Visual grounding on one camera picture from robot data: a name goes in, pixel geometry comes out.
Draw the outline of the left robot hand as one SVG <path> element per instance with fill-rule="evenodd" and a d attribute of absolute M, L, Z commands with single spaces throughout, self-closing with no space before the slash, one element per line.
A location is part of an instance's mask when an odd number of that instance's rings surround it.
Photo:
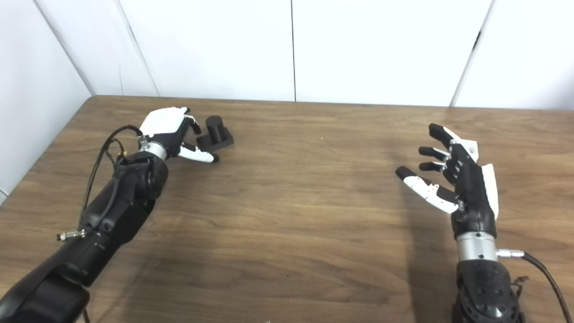
<path fill-rule="evenodd" d="M 198 146 L 184 141 L 189 130 L 196 135 L 202 133 L 195 117 L 188 113 L 189 109 L 186 107 L 163 108 L 150 112 L 139 127 L 139 150 L 164 161 L 179 156 L 202 163 L 217 163 L 218 155 L 202 151 Z"/>

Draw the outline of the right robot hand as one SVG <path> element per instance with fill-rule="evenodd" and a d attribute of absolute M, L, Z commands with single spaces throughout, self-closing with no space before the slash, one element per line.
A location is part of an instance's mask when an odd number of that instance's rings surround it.
<path fill-rule="evenodd" d="M 436 123 L 431 123 L 428 129 L 444 150 L 419 147 L 420 155 L 435 158 L 421 163 L 419 169 L 442 174 L 452 189 L 435 184 L 405 166 L 396 169 L 396 176 L 428 204 L 450 215 L 455 238 L 468 233 L 496 237 L 500 205 L 493 165 L 479 164 L 476 141 L 462 139 Z"/>

